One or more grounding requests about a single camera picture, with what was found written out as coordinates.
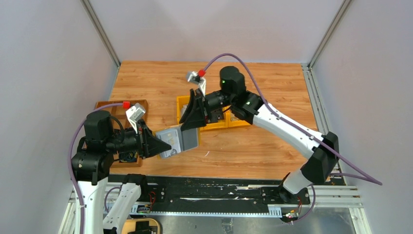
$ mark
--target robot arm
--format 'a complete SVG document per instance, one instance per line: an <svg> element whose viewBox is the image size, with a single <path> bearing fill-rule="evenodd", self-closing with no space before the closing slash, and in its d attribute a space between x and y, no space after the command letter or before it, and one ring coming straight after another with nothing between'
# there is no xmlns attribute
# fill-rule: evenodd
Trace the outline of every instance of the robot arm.
<svg viewBox="0 0 413 234"><path fill-rule="evenodd" d="M191 82L195 83L196 80L201 79L192 75ZM279 136L308 159L301 168L286 175L279 185L278 194L275 196L279 196L284 202L289 202L301 189L311 184L321 184L326 181L338 159L314 141L312 137L308 137L282 121L280 117L273 115L259 95L246 89L244 76L236 67L228 66L221 69L220 87L219 91L207 95L204 95L199 89L190 91L188 107L180 120L181 130L206 126L210 123L211 113L214 110L230 105L230 110L235 117ZM317 137L336 151L338 150L338 138L335 134L329 132L327 135L323 135L313 131L283 115L271 104L269 106L283 119L300 126L312 136Z"/></svg>
<svg viewBox="0 0 413 234"><path fill-rule="evenodd" d="M126 111L128 121L134 131L121 127L115 133L111 114L107 111L90 113L84 122L86 136L79 142L76 155L72 158L72 168L84 200L85 234L119 234L136 200L148 197L146 177L130 174L126 176L119 198L105 219L103 217L103 197L108 183L109 169L113 155L137 151L139 157L148 158L171 149L171 146L153 136L152 131L141 119L145 109L136 104ZM76 194L75 233L80 231L80 203Z"/></svg>

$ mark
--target metal floor plate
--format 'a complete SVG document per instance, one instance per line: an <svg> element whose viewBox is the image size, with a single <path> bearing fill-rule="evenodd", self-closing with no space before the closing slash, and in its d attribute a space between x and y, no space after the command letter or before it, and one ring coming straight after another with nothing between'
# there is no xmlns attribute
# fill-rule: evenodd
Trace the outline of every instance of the metal floor plate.
<svg viewBox="0 0 413 234"><path fill-rule="evenodd" d="M302 222L283 225L278 218L149 216L163 234L355 234L348 209L317 208Z"/></svg>

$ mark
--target gray wall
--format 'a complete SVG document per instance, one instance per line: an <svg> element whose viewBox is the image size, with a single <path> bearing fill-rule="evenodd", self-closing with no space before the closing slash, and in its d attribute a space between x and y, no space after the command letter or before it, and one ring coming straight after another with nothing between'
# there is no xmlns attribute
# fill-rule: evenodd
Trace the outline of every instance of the gray wall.
<svg viewBox="0 0 413 234"><path fill-rule="evenodd" d="M91 0L122 60L307 62L342 0Z"/></svg>
<svg viewBox="0 0 413 234"><path fill-rule="evenodd" d="M413 1L354 0L314 68L375 234L412 233Z"/></svg>
<svg viewBox="0 0 413 234"><path fill-rule="evenodd" d="M116 68L79 0L0 3L0 233L54 234L73 132Z"/></svg>

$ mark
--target black bracket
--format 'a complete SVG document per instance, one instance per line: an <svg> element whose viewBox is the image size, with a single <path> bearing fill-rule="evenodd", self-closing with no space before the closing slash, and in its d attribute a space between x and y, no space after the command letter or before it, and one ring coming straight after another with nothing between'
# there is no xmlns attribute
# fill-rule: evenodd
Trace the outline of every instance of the black bracket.
<svg viewBox="0 0 413 234"><path fill-rule="evenodd" d="M113 154L108 152L78 152L72 158L72 169L76 180L90 181L96 185L101 179L108 177L113 164Z"/></svg>
<svg viewBox="0 0 413 234"><path fill-rule="evenodd" d="M164 202L166 199L166 193L167 188L166 186L163 185L148 185L148 189L145 191L146 196L142 196L139 198L139 201L144 201L144 202L150 202L150 196L152 196L152 199L155 198L155 203L157 202Z"/></svg>
<svg viewBox="0 0 413 234"><path fill-rule="evenodd" d="M172 149L172 146L156 138L152 131L148 128L143 119L138 120L138 124L142 127L142 146L144 149L143 159L153 157L162 152Z"/></svg>
<svg viewBox="0 0 413 234"><path fill-rule="evenodd" d="M206 110L203 104L204 96L199 89L189 91L188 107L182 115L179 123L182 124L181 130L205 127L207 125Z"/></svg>
<svg viewBox="0 0 413 234"><path fill-rule="evenodd" d="M261 201L263 204L285 204L278 194L278 187L261 187ZM301 199L303 205L310 204L307 188L303 188L296 195L293 195L293 199L291 199L288 204L298 205L300 202L298 197Z"/></svg>

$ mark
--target small metal bracket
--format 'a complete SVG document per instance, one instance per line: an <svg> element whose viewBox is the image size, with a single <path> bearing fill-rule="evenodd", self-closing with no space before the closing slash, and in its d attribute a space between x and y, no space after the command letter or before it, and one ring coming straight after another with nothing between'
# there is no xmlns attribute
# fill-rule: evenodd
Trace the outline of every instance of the small metal bracket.
<svg viewBox="0 0 413 234"><path fill-rule="evenodd" d="M327 134L327 117L321 99L319 97L318 87L314 81L313 74L311 73L306 63L302 63L301 67L305 84L307 85L308 95L310 97L310 103L313 109L314 118L316 119L317 127L321 133Z"/></svg>
<svg viewBox="0 0 413 234"><path fill-rule="evenodd" d="M278 187L261 187L261 200L263 204L285 204L279 196L276 196ZM308 189L303 188L297 195L297 199L292 199L290 205L298 205L301 199L303 205L310 204Z"/></svg>
<svg viewBox="0 0 413 234"><path fill-rule="evenodd" d="M353 220L354 229L357 234L372 234L369 222L367 221L364 208L349 208Z"/></svg>
<svg viewBox="0 0 413 234"><path fill-rule="evenodd" d="M136 134L139 133L136 123L143 117L145 113L145 108L139 103L135 104L126 111L126 117L128 118L128 121L135 130Z"/></svg>

